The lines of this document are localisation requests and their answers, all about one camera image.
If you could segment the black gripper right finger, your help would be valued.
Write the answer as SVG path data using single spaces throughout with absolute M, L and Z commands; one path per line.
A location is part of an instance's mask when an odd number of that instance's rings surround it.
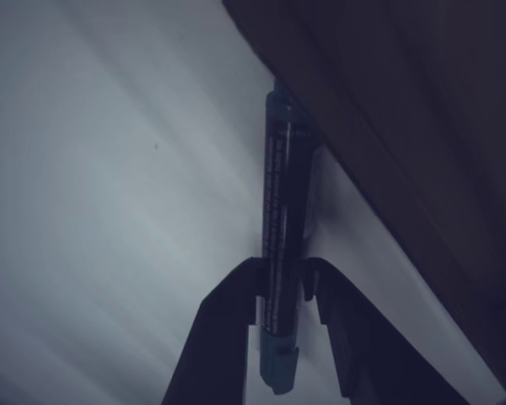
M 302 261 L 305 298 L 327 326 L 341 395 L 351 404 L 466 404 L 467 400 L 328 261 Z

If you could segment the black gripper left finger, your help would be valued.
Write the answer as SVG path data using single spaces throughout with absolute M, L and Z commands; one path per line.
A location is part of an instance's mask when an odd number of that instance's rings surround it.
M 199 305 L 163 404 L 243 404 L 264 260 L 235 267 Z

